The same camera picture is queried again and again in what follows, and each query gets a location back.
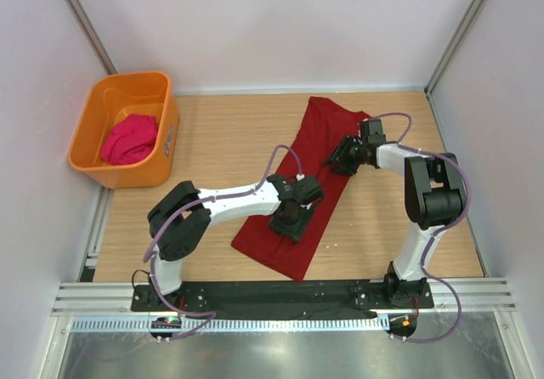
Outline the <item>dark red t-shirt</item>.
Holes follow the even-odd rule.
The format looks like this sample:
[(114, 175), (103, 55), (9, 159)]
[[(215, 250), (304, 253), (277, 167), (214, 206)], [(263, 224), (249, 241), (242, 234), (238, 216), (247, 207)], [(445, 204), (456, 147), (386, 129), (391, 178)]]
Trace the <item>dark red t-shirt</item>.
[(302, 281), (349, 181), (348, 177), (332, 173), (323, 164), (344, 136), (359, 134), (360, 122), (369, 117), (364, 111), (346, 110), (330, 99), (310, 97), (291, 148), (297, 153), (303, 172), (318, 179), (324, 200), (315, 209), (301, 240), (296, 244), (269, 227), (270, 216), (251, 216), (236, 234), (231, 246), (292, 280)]

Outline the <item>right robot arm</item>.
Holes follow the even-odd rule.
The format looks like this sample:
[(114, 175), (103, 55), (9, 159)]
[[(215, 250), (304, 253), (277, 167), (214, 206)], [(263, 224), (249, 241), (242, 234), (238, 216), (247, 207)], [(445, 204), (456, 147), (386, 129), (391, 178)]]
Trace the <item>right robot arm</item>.
[(384, 275), (382, 300), (408, 308), (424, 292), (428, 263), (449, 229), (467, 216), (470, 194), (466, 176), (451, 153), (436, 154), (402, 144), (403, 133), (389, 141), (383, 116), (360, 122), (357, 135), (346, 135), (325, 160), (336, 174), (353, 176), (362, 165), (386, 169), (404, 177), (405, 213), (410, 227), (399, 255)]

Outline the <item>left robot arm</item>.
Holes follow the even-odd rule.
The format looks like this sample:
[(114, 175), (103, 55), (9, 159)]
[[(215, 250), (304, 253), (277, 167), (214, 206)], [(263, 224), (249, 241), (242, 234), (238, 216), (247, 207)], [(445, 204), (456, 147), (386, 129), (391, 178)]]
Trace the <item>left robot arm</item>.
[(265, 225), (270, 231), (298, 243), (323, 198), (323, 189), (311, 175), (273, 174), (257, 184), (228, 189), (197, 189), (190, 181), (178, 184), (147, 215), (153, 238), (144, 255), (144, 261), (151, 262), (150, 300), (163, 311), (179, 304), (184, 258), (208, 228), (237, 218), (269, 216)]

